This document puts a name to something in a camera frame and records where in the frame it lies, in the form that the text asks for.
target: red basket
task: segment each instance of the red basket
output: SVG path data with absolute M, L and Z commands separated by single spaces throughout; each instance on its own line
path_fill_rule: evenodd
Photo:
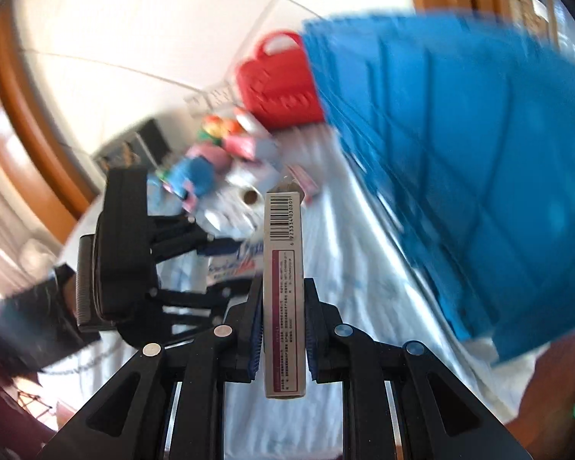
M 267 45 L 279 36 L 292 38 L 297 48 L 267 54 Z M 241 63 L 236 76 L 245 108 L 268 130 L 324 120 L 297 33 L 281 30 L 262 38 L 255 57 Z

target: red stripe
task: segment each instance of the red stripe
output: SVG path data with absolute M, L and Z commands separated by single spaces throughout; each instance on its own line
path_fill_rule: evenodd
M 279 251 L 273 251 L 273 389 L 281 391 L 281 349 L 279 341 Z
M 296 252 L 294 252 L 294 262 L 292 264 L 292 273 L 294 274 L 293 279 L 294 279 L 294 288 L 292 290 L 293 294 L 294 294 L 294 341 L 296 343 L 296 353 L 295 355 L 292 356 L 292 358 L 294 358 L 296 360 L 296 390 L 298 391 L 300 389 L 300 387 L 298 386 L 298 324 L 296 323 L 296 321 L 298 320 L 298 303 L 296 301 L 296 291 L 298 290 L 298 287 L 296 285 L 296 278 L 298 277 L 298 274 L 296 273 Z

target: white box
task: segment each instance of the white box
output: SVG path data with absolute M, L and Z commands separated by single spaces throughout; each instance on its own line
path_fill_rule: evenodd
M 264 383 L 267 398 L 305 395 L 301 195 L 268 193 L 264 209 Z

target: barcode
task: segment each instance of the barcode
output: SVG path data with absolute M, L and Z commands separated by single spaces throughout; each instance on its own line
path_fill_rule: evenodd
M 289 195 L 270 196 L 268 234 L 271 242 L 294 240 L 294 209 Z

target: white bedsheet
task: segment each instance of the white bedsheet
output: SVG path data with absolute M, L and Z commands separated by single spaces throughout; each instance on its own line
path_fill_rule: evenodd
M 388 222 L 376 212 L 326 125 L 285 131 L 279 136 L 284 161 L 301 164 L 321 188 L 303 210 L 304 272 L 314 278 L 320 300 L 336 305 L 343 320 L 375 340 L 403 345 L 426 344 L 503 422 L 517 415 L 532 376 L 535 353 L 503 365 L 486 363 L 482 344 L 461 345 L 443 319 L 434 298 L 413 281 L 391 239 Z M 101 203 L 83 218 L 63 253 L 76 264 L 78 237 L 91 233 Z M 194 258 L 181 262 L 178 284 L 192 273 Z M 161 275 L 174 275 L 164 271 Z M 96 365 L 70 375 L 41 375 L 69 405 L 78 408 L 133 354 L 114 333 L 102 343 L 62 361 L 48 371 L 84 365 L 113 348 Z M 264 397 L 262 372 L 252 384 L 228 384 L 225 397 L 224 451 L 227 459 L 332 459 L 342 451 L 342 390 L 339 384 L 312 384 L 307 395 L 289 401 Z

